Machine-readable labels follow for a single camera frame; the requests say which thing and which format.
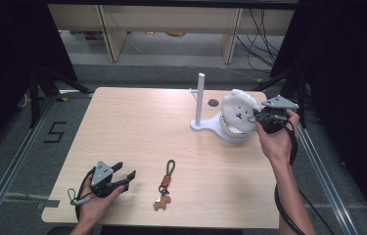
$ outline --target floor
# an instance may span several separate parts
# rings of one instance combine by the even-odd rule
[[[219,76],[223,74],[230,78],[233,77],[233,79],[245,79],[248,82],[257,83],[259,79],[268,79],[268,71],[270,71],[268,63],[250,56],[242,46],[241,41],[249,48],[250,39],[253,40],[252,36],[248,39],[247,36],[240,35],[231,65],[223,63],[218,35],[188,33],[176,37],[163,32],[130,32],[121,55],[115,63],[109,61],[102,40],[86,40],[83,34],[72,34],[69,31],[61,31],[61,37],[69,52],[79,81],[89,82],[94,86],[110,79],[116,79],[115,75],[118,76],[117,73],[107,75],[104,70],[118,69],[121,70],[122,75],[134,75],[132,72],[135,71],[136,67],[143,68],[139,69],[143,71],[140,75],[153,75],[152,73],[164,70],[179,71],[175,76],[182,76],[184,72],[188,71],[214,71],[213,74],[216,76],[206,75],[206,83],[219,79]],[[279,48],[283,41],[283,37],[268,37],[267,39],[275,48]],[[256,44],[259,48],[266,48],[266,44],[260,38]],[[267,52],[256,48],[253,50],[269,64],[271,63],[271,58]],[[267,96],[276,95],[280,85],[282,84],[268,88]],[[11,186],[7,189],[8,192],[0,207],[0,234],[46,234],[52,228],[62,225],[44,223],[40,218],[41,211],[48,203],[46,200],[50,190],[52,190],[53,182],[55,182],[60,167],[64,163],[64,156],[69,151],[70,143],[89,101],[89,97],[70,98],[68,102],[56,102],[51,107],[43,121],[43,126],[38,130],[36,139],[27,149],[27,157],[23,160],[21,168],[18,169]],[[25,105],[25,101],[21,100],[21,107],[23,105]],[[48,130],[58,120],[66,122],[66,124],[58,126],[65,132],[64,138],[56,145],[44,144],[46,140],[51,138]],[[301,191],[325,217],[335,234],[367,234],[367,204],[363,196],[346,169],[338,164],[340,156],[330,142],[317,114],[308,109],[305,120],[307,122],[305,131],[308,132],[308,137],[317,148],[315,159],[320,159],[326,168],[328,177],[337,191],[334,193],[339,195],[339,202],[344,204],[345,212],[349,214],[350,222],[354,223],[356,233],[351,232],[351,228],[346,230],[348,224],[343,224],[340,212],[335,211],[329,198],[331,193],[326,192],[319,173],[314,168],[314,162],[310,157],[311,150],[304,148],[302,141],[295,163],[296,178]],[[19,152],[20,145],[29,132],[28,124],[29,105],[15,114],[0,136],[0,181],[3,180],[3,172],[12,163],[14,155]],[[311,209],[309,211],[319,234],[329,234],[328,229],[315,213]],[[94,234],[100,234],[101,229],[98,227]],[[277,234],[277,231],[244,229],[242,233],[244,235]]]

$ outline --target wooden desk panel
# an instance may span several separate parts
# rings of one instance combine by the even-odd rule
[[[204,101],[229,91],[205,91]],[[258,102],[260,92],[251,93]],[[207,106],[203,118],[220,110]],[[123,162],[113,181],[136,169],[129,191],[109,209],[103,224],[226,228],[276,228],[275,178],[256,135],[242,145],[190,127],[196,101],[189,90],[99,88],[94,94],[50,196],[46,222],[76,222],[68,188],[76,191],[98,160]],[[168,160],[176,161],[171,204],[154,211],[153,201]]]

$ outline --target keychain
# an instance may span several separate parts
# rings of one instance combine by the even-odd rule
[[[166,205],[171,203],[171,198],[169,196],[170,193],[168,192],[167,187],[171,182],[171,173],[174,171],[175,166],[176,162],[174,160],[169,160],[167,162],[165,176],[162,178],[161,184],[159,186],[159,192],[161,193],[161,196],[153,202],[155,211],[158,211],[159,209],[165,210]]]

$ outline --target white stand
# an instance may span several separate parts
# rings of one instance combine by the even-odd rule
[[[233,133],[233,135],[227,134],[231,133],[231,130],[229,130],[226,124],[223,123],[224,121],[222,120],[221,112],[217,113],[211,119],[202,119],[202,110],[204,107],[203,105],[204,87],[205,87],[205,75],[203,73],[199,73],[198,89],[190,91],[192,94],[197,94],[197,96],[195,97],[197,101],[196,118],[190,122],[190,126],[192,127],[192,129],[195,131],[202,131],[202,130],[212,131],[222,139],[236,144],[241,144],[249,140],[252,136],[251,133],[249,134]]]

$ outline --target table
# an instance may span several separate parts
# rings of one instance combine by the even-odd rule
[[[206,90],[204,101],[229,91]],[[261,92],[251,92],[260,103]],[[202,119],[220,111],[206,106]],[[277,228],[275,178],[256,134],[232,144],[210,131],[194,131],[196,101],[189,90],[98,88],[72,142],[45,208],[45,222],[76,223],[67,190],[76,191],[98,160],[123,162],[118,181],[136,169],[129,191],[121,194],[101,221],[108,225]],[[171,204],[155,211],[153,201],[168,160],[176,168],[168,187]]]

